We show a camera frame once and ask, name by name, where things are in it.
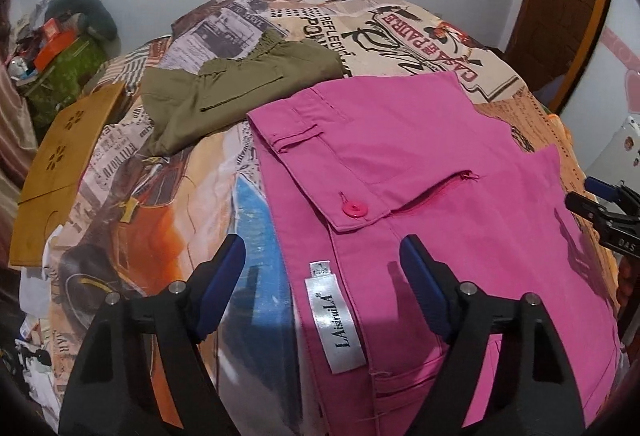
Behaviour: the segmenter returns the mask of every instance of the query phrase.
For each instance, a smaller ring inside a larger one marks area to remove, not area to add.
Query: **pile of clothes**
[[[40,0],[14,28],[9,75],[21,86],[33,81],[53,58],[81,34],[113,41],[118,31],[100,0]]]

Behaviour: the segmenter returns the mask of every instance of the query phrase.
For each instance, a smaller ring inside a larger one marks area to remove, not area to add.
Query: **size tag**
[[[311,265],[319,263],[328,261],[317,261]],[[337,374],[366,364],[351,312],[335,275],[329,270],[329,273],[323,273],[319,277],[305,279],[305,284],[316,329],[331,372]]]
[[[320,277],[331,273],[330,261],[314,261],[309,263],[311,269],[311,277]]]

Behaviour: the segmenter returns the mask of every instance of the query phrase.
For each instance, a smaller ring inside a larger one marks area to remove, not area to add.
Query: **olive pants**
[[[342,75],[336,52],[310,39],[284,41],[274,30],[267,30],[246,58],[212,59],[197,75],[147,68],[140,88],[154,121],[148,150],[173,155],[244,120],[252,109]]]

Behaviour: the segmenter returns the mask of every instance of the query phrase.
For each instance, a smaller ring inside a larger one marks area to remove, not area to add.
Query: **wooden door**
[[[531,91],[566,74],[551,103],[557,111],[581,75],[609,0],[523,0],[505,60]]]

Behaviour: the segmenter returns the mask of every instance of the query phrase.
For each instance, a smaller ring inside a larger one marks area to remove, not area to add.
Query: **blue print area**
[[[298,356],[289,281],[267,204],[238,175],[235,228],[246,262],[220,325],[221,349],[272,391],[293,429],[302,420]]]

